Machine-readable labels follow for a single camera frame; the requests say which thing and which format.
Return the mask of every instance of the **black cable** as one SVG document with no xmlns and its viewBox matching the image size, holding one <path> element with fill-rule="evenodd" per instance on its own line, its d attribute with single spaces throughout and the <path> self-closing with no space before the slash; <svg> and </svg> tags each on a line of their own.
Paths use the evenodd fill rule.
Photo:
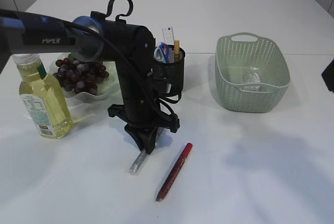
<svg viewBox="0 0 334 224">
<path fill-rule="evenodd" d="M 127 68 L 129 68 L 131 74 L 134 76 L 135 80 L 138 82 L 143 94 L 145 95 L 145 97 L 148 99 L 151 107 L 156 111 L 157 114 L 159 114 L 162 118 L 164 118 L 165 120 L 167 121 L 172 121 L 172 118 L 162 112 L 158 107 L 157 105 L 155 104 L 155 102 L 151 99 L 151 97 L 149 96 L 147 90 L 146 90 L 146 86 L 145 84 L 142 82 L 142 78 L 141 76 L 137 73 L 137 70 L 133 67 L 133 65 L 129 62 L 129 60 L 117 49 L 117 47 L 115 47 L 115 45 L 113 43 L 111 43 L 109 40 L 107 40 L 105 37 L 103 37 L 102 35 L 100 35 L 99 33 L 87 28 L 87 27 L 84 27 L 84 26 L 81 26 L 79 24 L 75 24 L 75 23 L 72 23 L 72 22 L 69 22 L 69 21 L 66 21 L 66 20 L 61 20 L 63 22 L 63 24 L 65 26 L 68 26 L 70 28 L 74 28 L 74 29 L 78 29 L 80 31 L 83 31 L 83 32 L 86 32 L 86 33 L 89 33 L 89 34 L 92 34 L 94 36 L 96 36 L 97 38 L 99 38 L 99 40 L 101 40 L 102 42 L 104 42 L 105 44 L 109 45 L 118 55 L 119 57 L 122 59 L 122 61 L 125 63 L 125 65 L 127 66 Z M 168 108 L 168 110 L 174 114 L 174 111 L 172 110 L 172 108 L 170 106 L 166 106 L 165 103 L 163 103 L 163 105 Z"/>
</svg>

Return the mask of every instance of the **plastic bottle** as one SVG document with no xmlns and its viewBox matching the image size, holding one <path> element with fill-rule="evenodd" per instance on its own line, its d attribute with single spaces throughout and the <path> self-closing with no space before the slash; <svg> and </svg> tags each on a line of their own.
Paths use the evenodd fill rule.
<svg viewBox="0 0 334 224">
<path fill-rule="evenodd" d="M 58 80 L 46 73 L 38 54 L 12 57 L 22 77 L 19 94 L 39 134 L 63 137 L 74 123 Z"/>
</svg>

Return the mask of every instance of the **scissors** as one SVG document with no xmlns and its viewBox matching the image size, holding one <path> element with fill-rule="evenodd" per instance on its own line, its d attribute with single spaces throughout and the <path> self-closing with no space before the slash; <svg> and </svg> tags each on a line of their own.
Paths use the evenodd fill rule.
<svg viewBox="0 0 334 224">
<path fill-rule="evenodd" d="M 160 43 L 154 51 L 154 59 L 163 63 L 169 63 L 169 46 L 165 43 Z"/>
</svg>

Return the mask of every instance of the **table surface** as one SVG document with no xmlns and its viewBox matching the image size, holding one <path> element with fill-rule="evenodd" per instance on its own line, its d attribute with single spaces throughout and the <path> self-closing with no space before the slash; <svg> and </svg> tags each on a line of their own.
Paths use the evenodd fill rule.
<svg viewBox="0 0 334 224">
<path fill-rule="evenodd" d="M 43 55 L 45 65 L 53 58 Z M 320 74 L 333 56 L 285 58 L 292 83 L 282 101 L 247 114 L 221 107 L 213 55 L 187 55 L 183 98 L 173 106 L 181 128 L 164 132 L 137 176 L 127 170 L 138 148 L 106 111 L 119 93 L 73 108 L 92 115 L 48 140 L 20 101 L 10 60 L 0 76 L 0 223 L 332 223 L 334 95 Z M 187 142 L 188 161 L 156 203 Z"/>
<path fill-rule="evenodd" d="M 106 13 L 109 0 L 38 0 L 28 11 L 66 20 Z M 274 40 L 284 54 L 334 54 L 334 20 L 314 0 L 133 0 L 128 23 L 148 27 L 162 40 L 172 26 L 187 53 L 214 53 L 217 40 L 251 32 Z M 127 11 L 117 1 L 111 20 Z"/>
</svg>

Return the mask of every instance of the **black robotic arm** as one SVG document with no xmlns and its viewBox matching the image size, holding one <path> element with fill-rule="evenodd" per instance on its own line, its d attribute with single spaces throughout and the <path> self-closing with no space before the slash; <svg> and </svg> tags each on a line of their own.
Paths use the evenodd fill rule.
<svg viewBox="0 0 334 224">
<path fill-rule="evenodd" d="M 0 72 L 12 54 L 72 52 L 81 61 L 115 61 L 124 105 L 112 105 L 110 117 L 118 116 L 140 150 L 151 153 L 158 127 L 176 133 L 180 121 L 159 98 L 161 81 L 152 76 L 155 39 L 144 26 L 128 25 L 120 16 L 106 20 L 107 14 L 92 12 L 68 22 L 61 19 L 0 9 Z M 160 108 L 163 104 L 171 113 Z"/>
</svg>

